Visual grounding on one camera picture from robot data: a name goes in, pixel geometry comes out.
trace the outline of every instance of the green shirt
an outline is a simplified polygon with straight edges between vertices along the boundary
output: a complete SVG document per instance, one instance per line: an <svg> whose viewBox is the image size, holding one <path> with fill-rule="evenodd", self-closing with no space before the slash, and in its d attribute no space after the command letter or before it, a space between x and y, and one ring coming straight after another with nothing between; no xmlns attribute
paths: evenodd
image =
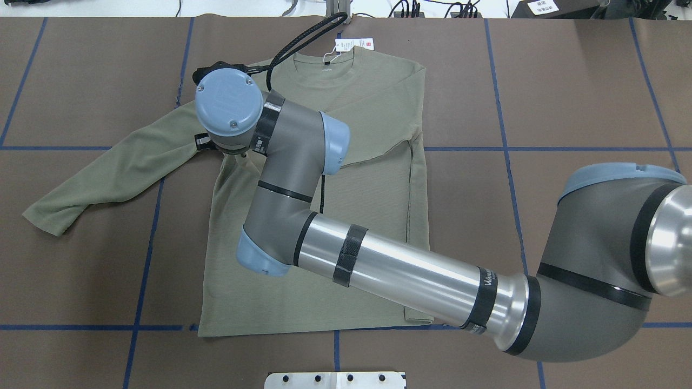
<svg viewBox="0 0 692 389"><path fill-rule="evenodd" d="M264 74L255 76L264 85ZM428 248L426 165L421 133L425 68L356 47L330 65L296 54L274 69L285 98L349 125L344 166L327 177L325 214ZM61 235L90 204L126 201L192 158L204 132L194 102L134 131L24 212ZM235 260L264 157L226 155L214 187L200 336L273 334L420 325L431 317L292 268L282 278ZM319 207L316 191L313 209Z"/></svg>

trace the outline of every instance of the silver metal tube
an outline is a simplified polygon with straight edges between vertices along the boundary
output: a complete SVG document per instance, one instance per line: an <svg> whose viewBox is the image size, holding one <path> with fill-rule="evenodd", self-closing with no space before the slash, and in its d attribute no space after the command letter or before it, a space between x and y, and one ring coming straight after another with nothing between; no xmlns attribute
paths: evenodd
<svg viewBox="0 0 692 389"><path fill-rule="evenodd" d="M332 278L349 227L316 216L305 233L299 266ZM463 326L477 303L488 304L477 302L484 274L485 269L477 266L368 231L360 245L350 286L426 312L450 325ZM492 335L501 350L516 340L526 315L527 299L524 275L498 276L497 294L485 332Z"/></svg>

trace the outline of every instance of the black band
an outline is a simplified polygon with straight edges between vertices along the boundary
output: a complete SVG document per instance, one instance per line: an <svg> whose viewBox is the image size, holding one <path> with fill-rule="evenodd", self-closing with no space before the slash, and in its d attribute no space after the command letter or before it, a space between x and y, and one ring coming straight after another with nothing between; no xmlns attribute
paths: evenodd
<svg viewBox="0 0 692 389"><path fill-rule="evenodd" d="M293 252L293 265L298 266L298 257L300 257L300 249L302 248L302 241L305 240L305 234L307 234L307 229L310 228L310 223L312 219L315 218L317 212L313 212L307 217L305 224L303 224L303 229L300 230L300 235L298 236L298 243L295 244L295 251Z"/></svg>
<svg viewBox="0 0 692 389"><path fill-rule="evenodd" d="M527 301L526 315L524 316L524 322L521 325L517 339L515 339L514 343L504 351L509 355L521 354L526 349L526 346L528 346L531 341L531 337L534 335L536 324L538 324L538 315L540 314L540 284L536 277L528 275L526 279L529 283L529 300Z"/></svg>
<svg viewBox="0 0 692 389"><path fill-rule="evenodd" d="M284 102L286 102L284 96L274 91L269 92L267 95L264 107L262 107L262 114L255 126L253 139L250 141L250 148L254 152L266 155L269 140L272 134L274 134L274 127L276 127L276 121L279 120L279 114L284 106Z"/></svg>
<svg viewBox="0 0 692 389"><path fill-rule="evenodd" d="M341 246L341 251L339 251L339 259L336 261L334 275L331 277L332 281L342 287L348 288L351 283L351 273L353 273L353 267L356 265L358 252L361 250L361 244L366 232L367 228L356 224L351 224L348 229L344 244Z"/></svg>
<svg viewBox="0 0 692 389"><path fill-rule="evenodd" d="M650 297L544 262L540 263L538 274L642 311L648 311L651 303Z"/></svg>
<svg viewBox="0 0 692 389"><path fill-rule="evenodd" d="M260 180L257 183L257 186L259 186L260 188L271 190L272 192L276 192L276 193L284 195L284 196L294 198L296 200L305 201L306 203L312 202L312 197L310 197L310 196L306 196L304 194L300 194L298 192L294 192L294 191L288 190L286 188L281 188L280 186L272 185L268 182L264 182L264 181Z"/></svg>
<svg viewBox="0 0 692 389"><path fill-rule="evenodd" d="M488 326L488 319L490 319L490 315L493 313L495 298L498 296L498 276L492 270L483 269L482 267L479 267L478 270L480 270L478 292L476 293L471 313L468 315L464 325L462 325L462 329L472 334L480 335L485 332Z"/></svg>
<svg viewBox="0 0 692 389"><path fill-rule="evenodd" d="M667 183L654 190L641 206L637 220L632 228L632 237L630 238L630 261L632 262L632 272L639 285L644 290L651 293L658 293L654 289L646 271L646 240L648 238L648 230L651 226L651 220L656 213L658 206L661 205L663 199L668 196L673 189L680 186L679 183Z"/></svg>

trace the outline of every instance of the gray robot arm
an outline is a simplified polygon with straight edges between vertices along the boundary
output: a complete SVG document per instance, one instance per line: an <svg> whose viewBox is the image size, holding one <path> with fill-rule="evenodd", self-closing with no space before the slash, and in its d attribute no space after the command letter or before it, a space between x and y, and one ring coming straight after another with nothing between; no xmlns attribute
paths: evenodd
<svg viewBox="0 0 692 389"><path fill-rule="evenodd" d="M197 114L222 151L267 157L237 250L258 273L299 266L541 361L612 351L641 327L654 293L692 286L692 186L671 170L578 170L536 277L504 276L311 212L320 175L335 174L345 158L345 124L261 92L236 69L201 79Z"/></svg>

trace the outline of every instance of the white tag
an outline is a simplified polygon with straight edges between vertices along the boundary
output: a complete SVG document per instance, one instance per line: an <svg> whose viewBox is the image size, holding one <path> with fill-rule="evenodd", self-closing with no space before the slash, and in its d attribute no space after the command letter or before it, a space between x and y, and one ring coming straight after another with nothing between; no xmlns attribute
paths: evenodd
<svg viewBox="0 0 692 389"><path fill-rule="evenodd" d="M534 15L543 15L559 11L558 6L555 5L553 0L539 0L528 3L527 5L531 8L531 12L533 12Z"/></svg>
<svg viewBox="0 0 692 389"><path fill-rule="evenodd" d="M334 51L338 51L340 53L343 53L345 51L350 51L353 46L360 46L362 48L366 48L368 50L374 50L375 49L375 43L373 42L372 38L356 38L356 39L341 39L337 38L334 40L336 49Z"/></svg>

